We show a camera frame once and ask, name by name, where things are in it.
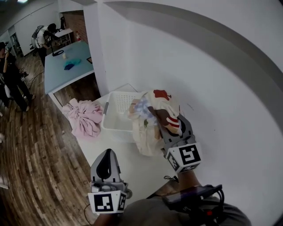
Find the pink cloth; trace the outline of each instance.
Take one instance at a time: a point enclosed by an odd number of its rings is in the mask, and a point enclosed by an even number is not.
[[[70,100],[63,106],[63,113],[72,125],[72,134],[81,138],[94,138],[100,134],[99,123],[102,121],[103,108],[92,101]]]

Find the white table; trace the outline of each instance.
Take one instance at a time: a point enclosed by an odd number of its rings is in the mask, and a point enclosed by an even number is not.
[[[70,34],[72,33],[73,31],[70,29],[70,28],[67,28],[65,30],[62,30],[62,31],[59,31],[55,34],[55,36],[57,36],[58,38],[61,38],[61,42],[62,43],[67,43],[68,45],[71,44],[71,38],[70,38]]]
[[[94,70],[93,65],[87,61],[87,58],[91,55],[88,44],[84,41],[74,42],[63,47],[59,51],[61,50],[64,50],[64,53],[66,53],[66,60],[63,59],[62,54],[55,57],[50,54],[45,57],[44,88],[45,93],[50,96],[55,105],[62,111],[62,105],[54,96],[54,93],[67,85],[94,73]],[[70,70],[64,70],[65,62],[75,58],[81,59],[81,63],[75,65]]]
[[[117,91],[136,92],[129,84],[117,89]],[[104,107],[107,98],[108,95],[105,95],[95,102]],[[82,138],[77,138],[77,141],[90,166],[98,155],[106,149],[111,148],[116,153],[121,169],[120,177],[129,183],[128,188],[133,192],[133,196],[126,202],[127,205],[145,199],[156,192],[168,182],[163,179],[165,175],[171,177],[175,175],[170,163],[163,156],[147,157],[141,155],[135,143],[114,141],[107,130],[102,129],[93,141]]]

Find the hand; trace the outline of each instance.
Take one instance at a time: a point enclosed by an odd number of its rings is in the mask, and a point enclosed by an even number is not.
[[[10,52],[7,52],[6,55],[5,55],[5,59],[7,59],[10,55]]]

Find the plastic basket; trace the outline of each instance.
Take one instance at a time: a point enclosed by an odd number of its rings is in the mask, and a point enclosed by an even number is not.
[[[102,128],[112,134],[114,140],[134,143],[132,121],[128,109],[134,99],[142,93],[113,91],[109,94],[102,117]]]

